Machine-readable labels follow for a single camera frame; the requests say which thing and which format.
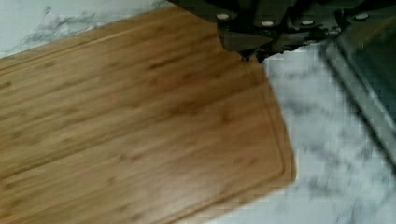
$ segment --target wood grain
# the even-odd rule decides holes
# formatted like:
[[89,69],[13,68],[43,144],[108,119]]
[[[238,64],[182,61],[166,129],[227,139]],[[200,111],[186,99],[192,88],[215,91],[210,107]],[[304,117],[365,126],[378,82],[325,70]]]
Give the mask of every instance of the wood grain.
[[0,223],[203,223],[291,183],[262,68],[169,7],[0,61]]

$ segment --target marble countertop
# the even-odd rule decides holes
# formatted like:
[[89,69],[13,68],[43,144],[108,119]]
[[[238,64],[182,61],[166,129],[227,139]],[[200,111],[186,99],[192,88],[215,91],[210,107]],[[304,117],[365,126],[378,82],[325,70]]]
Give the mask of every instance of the marble countertop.
[[[0,58],[125,19],[163,0],[0,0]],[[318,46],[263,64],[297,164],[286,189],[208,224],[393,224],[396,179]]]

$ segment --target bamboo cutting board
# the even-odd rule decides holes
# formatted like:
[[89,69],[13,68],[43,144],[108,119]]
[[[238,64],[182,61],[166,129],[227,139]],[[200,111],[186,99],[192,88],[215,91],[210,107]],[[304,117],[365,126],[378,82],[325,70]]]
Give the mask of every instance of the bamboo cutting board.
[[170,7],[0,61],[0,223],[203,223],[293,181],[255,62]]

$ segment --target white marble surface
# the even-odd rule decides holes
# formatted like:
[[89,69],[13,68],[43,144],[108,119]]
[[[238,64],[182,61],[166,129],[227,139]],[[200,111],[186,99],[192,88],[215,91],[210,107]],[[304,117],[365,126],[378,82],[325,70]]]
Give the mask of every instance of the white marble surface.
[[[0,0],[0,58],[161,6],[147,0]],[[297,180],[209,224],[393,224],[396,180],[311,46],[264,64],[281,105]]]

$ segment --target rivet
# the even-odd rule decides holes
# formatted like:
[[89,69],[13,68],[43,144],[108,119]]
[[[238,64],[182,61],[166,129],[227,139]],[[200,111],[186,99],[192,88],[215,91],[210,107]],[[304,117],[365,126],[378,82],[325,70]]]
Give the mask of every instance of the rivet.
[[270,26],[273,26],[273,25],[274,25],[273,21],[262,21],[262,26],[270,27]]
[[230,18],[230,15],[226,14],[226,13],[219,13],[218,15],[216,15],[216,17],[219,20],[227,20],[228,18]]

